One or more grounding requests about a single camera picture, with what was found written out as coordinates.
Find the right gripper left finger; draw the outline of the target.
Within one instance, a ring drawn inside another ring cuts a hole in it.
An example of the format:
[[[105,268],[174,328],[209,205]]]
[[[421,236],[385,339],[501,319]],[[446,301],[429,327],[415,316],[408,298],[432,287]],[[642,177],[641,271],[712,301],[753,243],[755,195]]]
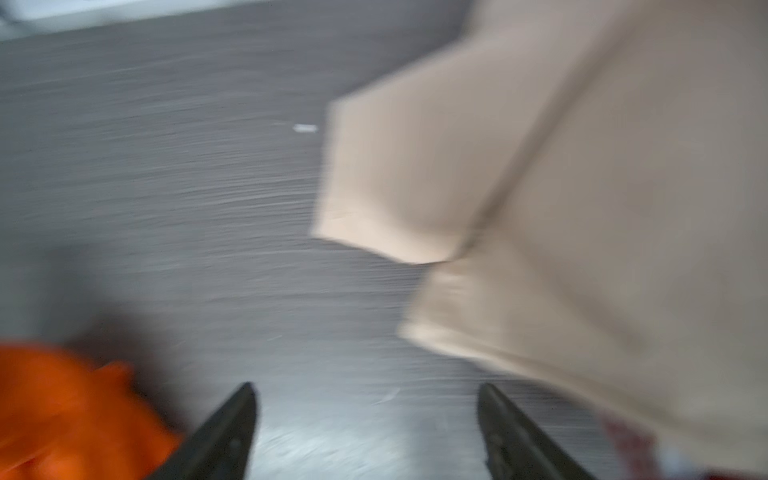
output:
[[[148,480],[243,480],[258,427],[258,391],[242,383]]]

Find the orange shorts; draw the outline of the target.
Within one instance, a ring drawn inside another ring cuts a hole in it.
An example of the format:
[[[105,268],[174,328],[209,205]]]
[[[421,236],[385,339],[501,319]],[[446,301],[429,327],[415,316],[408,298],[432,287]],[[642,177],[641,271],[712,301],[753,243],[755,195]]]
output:
[[[145,479],[181,442],[136,392],[129,364],[2,344],[2,478]]]

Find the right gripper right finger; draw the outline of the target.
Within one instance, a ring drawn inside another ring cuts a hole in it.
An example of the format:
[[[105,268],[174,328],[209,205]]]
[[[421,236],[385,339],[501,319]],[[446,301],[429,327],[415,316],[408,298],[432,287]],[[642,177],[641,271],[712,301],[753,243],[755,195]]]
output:
[[[478,389],[476,413],[494,480],[594,480],[499,388]]]

